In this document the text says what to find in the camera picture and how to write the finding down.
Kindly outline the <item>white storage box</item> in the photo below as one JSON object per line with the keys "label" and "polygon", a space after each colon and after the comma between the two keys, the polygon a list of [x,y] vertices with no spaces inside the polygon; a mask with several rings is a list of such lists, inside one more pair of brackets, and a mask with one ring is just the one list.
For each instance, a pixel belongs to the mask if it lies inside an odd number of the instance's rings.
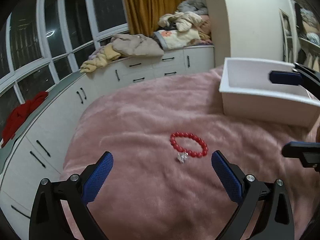
{"label": "white storage box", "polygon": [[289,72],[293,64],[266,59],[227,57],[219,91],[225,115],[312,129],[319,100],[300,86],[273,84],[273,70]]}

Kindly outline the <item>open wardrobe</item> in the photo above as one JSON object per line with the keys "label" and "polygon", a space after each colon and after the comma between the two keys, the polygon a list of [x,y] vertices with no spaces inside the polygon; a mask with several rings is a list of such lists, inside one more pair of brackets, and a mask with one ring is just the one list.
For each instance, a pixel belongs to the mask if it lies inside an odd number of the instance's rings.
{"label": "open wardrobe", "polygon": [[280,11],[283,61],[298,62],[319,72],[319,21],[306,0],[289,0],[291,16]]}

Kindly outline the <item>white window cabinet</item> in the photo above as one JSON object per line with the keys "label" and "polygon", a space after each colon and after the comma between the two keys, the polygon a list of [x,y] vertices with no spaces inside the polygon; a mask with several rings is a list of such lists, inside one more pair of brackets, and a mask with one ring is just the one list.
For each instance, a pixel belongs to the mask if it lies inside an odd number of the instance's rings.
{"label": "white window cabinet", "polygon": [[28,238],[39,182],[58,180],[78,121],[95,99],[135,83],[207,72],[214,66],[213,46],[192,46],[161,57],[126,57],[63,79],[1,149],[1,224],[15,237]]}

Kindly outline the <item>red garment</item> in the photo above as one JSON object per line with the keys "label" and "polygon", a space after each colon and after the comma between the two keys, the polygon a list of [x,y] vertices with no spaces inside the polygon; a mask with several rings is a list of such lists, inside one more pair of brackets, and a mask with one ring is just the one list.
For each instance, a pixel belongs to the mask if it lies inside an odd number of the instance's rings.
{"label": "red garment", "polygon": [[3,148],[9,140],[13,139],[17,130],[23,125],[29,115],[33,113],[47,98],[48,92],[41,91],[31,100],[17,106],[8,116],[5,127],[2,131]]}

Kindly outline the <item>grey quilt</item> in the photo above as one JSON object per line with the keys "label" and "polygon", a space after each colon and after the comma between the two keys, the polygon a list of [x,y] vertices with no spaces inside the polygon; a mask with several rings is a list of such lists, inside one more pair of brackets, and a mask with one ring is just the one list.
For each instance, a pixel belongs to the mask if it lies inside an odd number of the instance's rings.
{"label": "grey quilt", "polygon": [[192,11],[198,15],[208,15],[206,0],[185,0],[177,6],[180,12]]}

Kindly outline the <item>cream crumpled garment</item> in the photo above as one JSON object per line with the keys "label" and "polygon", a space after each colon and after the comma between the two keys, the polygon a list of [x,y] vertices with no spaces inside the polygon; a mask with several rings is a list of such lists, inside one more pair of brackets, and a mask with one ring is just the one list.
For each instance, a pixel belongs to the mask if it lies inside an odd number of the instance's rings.
{"label": "cream crumpled garment", "polygon": [[175,12],[174,14],[165,14],[158,20],[158,25],[162,28],[168,27],[171,23],[176,24],[180,32],[188,31],[192,27],[199,27],[203,23],[200,15],[192,12]]}

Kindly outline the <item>floral cream blanket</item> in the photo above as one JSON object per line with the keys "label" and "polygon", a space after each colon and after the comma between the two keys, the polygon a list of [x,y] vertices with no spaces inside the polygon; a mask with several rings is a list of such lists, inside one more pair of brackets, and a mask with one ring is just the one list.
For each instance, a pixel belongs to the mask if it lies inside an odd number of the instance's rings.
{"label": "floral cream blanket", "polygon": [[153,33],[152,38],[164,51],[181,49],[189,46],[213,44],[208,35],[202,36],[199,31],[194,28],[183,32],[178,30],[159,30]]}

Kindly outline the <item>pink fluffy bed blanket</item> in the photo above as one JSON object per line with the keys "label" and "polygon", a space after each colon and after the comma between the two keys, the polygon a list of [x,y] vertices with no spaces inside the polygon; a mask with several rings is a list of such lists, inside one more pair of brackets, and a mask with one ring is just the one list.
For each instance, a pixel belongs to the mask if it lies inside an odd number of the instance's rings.
{"label": "pink fluffy bed blanket", "polygon": [[212,168],[216,150],[260,181],[282,179],[302,236],[319,205],[319,174],[281,149],[313,141],[315,130],[226,116],[221,75],[145,81],[84,111],[61,179],[112,153],[112,171],[88,206],[109,239],[215,239],[236,209]]}

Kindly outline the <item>beige jacket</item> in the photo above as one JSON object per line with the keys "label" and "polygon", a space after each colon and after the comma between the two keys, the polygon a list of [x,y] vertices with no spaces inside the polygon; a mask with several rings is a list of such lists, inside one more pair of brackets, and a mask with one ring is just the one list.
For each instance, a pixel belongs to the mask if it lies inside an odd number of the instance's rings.
{"label": "beige jacket", "polygon": [[128,57],[161,57],[164,50],[158,43],[143,34],[115,34],[111,38],[112,48]]}

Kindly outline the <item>yellow cloth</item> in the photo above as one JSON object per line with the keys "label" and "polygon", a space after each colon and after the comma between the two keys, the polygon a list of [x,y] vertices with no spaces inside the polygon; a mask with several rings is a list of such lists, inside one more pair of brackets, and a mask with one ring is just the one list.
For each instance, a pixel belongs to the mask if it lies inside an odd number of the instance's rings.
{"label": "yellow cloth", "polygon": [[113,61],[121,58],[121,53],[115,51],[112,47],[112,43],[108,43],[105,46],[97,49],[88,60],[84,61],[80,66],[80,73],[92,73],[99,68],[106,67]]}

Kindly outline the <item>white framed window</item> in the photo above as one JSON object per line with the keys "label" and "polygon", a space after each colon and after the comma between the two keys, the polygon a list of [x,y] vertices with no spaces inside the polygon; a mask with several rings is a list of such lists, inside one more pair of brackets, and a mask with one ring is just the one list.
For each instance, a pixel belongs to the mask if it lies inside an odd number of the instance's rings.
{"label": "white framed window", "polygon": [[123,0],[20,0],[1,27],[1,126],[128,29]]}

